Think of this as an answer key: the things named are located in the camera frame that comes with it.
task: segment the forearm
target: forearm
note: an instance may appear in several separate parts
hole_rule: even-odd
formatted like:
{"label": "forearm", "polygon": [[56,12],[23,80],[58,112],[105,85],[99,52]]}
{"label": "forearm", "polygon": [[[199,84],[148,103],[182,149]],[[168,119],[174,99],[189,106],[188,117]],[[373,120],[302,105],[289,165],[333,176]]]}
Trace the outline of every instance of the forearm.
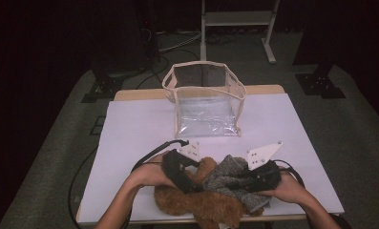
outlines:
{"label": "forearm", "polygon": [[312,224],[314,225],[314,228],[341,228],[314,196],[307,197],[303,202],[299,204],[305,210],[305,213],[310,218]]}
{"label": "forearm", "polygon": [[95,229],[119,229],[129,216],[139,188],[140,184],[131,179],[126,179]]}

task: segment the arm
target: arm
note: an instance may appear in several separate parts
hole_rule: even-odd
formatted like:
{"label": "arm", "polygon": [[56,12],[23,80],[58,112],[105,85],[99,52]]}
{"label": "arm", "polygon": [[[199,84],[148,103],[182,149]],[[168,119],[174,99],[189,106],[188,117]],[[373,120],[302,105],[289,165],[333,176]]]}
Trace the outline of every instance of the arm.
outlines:
{"label": "arm", "polygon": [[285,202],[299,204],[310,218],[316,229],[340,228],[321,203],[311,195],[288,172],[282,172],[282,180],[275,190],[262,191],[259,195],[278,198]]}
{"label": "arm", "polygon": [[128,217],[136,194],[142,186],[164,184],[175,187],[160,166],[164,154],[166,153],[154,156],[148,161],[150,163],[141,165],[126,178],[112,203],[97,223],[96,229],[119,229]]}

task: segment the stuffed toy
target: stuffed toy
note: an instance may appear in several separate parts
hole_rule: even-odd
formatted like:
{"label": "stuffed toy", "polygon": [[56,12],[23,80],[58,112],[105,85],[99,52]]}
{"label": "stuffed toy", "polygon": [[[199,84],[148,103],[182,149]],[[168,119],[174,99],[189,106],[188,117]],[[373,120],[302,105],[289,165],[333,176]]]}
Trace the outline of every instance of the stuffed toy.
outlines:
{"label": "stuffed toy", "polygon": [[[219,229],[219,223],[224,223],[232,229],[239,228],[241,217],[244,214],[261,215],[263,206],[269,202],[270,198],[245,194],[243,190],[232,192],[222,186],[218,187],[219,181],[231,178],[225,175],[232,173],[232,168],[236,166],[242,169],[243,166],[246,166],[246,162],[242,158],[227,156],[218,165],[211,157],[203,158],[195,173],[188,170],[185,173],[194,183],[205,187],[204,190],[185,195],[179,189],[158,186],[154,193],[158,208],[172,216],[193,213],[196,222],[202,229]],[[229,167],[231,171],[227,172],[224,169],[226,167]],[[246,204],[249,202],[256,203],[249,206]]]}

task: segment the dark background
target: dark background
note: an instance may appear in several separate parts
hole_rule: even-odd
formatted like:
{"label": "dark background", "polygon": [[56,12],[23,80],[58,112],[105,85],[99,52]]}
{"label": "dark background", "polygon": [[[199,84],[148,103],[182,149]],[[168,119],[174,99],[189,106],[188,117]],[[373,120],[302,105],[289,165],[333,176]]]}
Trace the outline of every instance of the dark background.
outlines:
{"label": "dark background", "polygon": [[[132,6],[132,1],[117,2]],[[125,21],[118,22],[121,24],[112,24],[106,16],[101,17],[107,7],[117,2],[79,1],[78,9],[74,1],[65,0],[0,1],[0,220],[79,77],[92,68],[93,62],[97,64],[103,56],[112,56],[112,50],[123,50],[119,43],[102,41],[101,34],[117,34],[120,31],[117,27],[122,26],[130,28],[119,33],[123,39],[140,36],[139,28],[132,27],[142,26],[137,15],[134,17],[134,10],[130,10],[133,16],[127,16],[126,8],[119,8],[120,18],[127,16]],[[198,30],[198,2],[154,1],[156,15],[151,23],[159,31]],[[259,1],[250,0],[233,2],[210,0],[207,7],[210,10],[270,7],[265,0],[258,4]],[[283,0],[280,5],[275,31],[305,29],[294,63],[330,62],[340,66],[352,75],[379,114],[379,0],[313,3]],[[102,11],[92,7],[97,4]],[[84,16],[86,9],[99,11]],[[98,25],[93,23],[98,23],[99,17],[105,31],[95,29]],[[135,67],[145,66],[154,55],[147,52],[148,44],[141,45],[132,46],[138,49],[140,59]],[[123,62],[128,53],[123,54],[114,59]]]}

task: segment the transparent plastic bag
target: transparent plastic bag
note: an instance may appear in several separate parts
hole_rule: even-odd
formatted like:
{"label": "transparent plastic bag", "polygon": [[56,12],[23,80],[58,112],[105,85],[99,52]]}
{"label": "transparent plastic bag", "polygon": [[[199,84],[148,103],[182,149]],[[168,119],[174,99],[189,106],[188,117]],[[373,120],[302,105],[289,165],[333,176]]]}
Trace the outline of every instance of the transparent plastic bag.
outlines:
{"label": "transparent plastic bag", "polygon": [[239,117],[246,90],[225,64],[174,65],[162,86],[175,103],[175,136],[241,136]]}

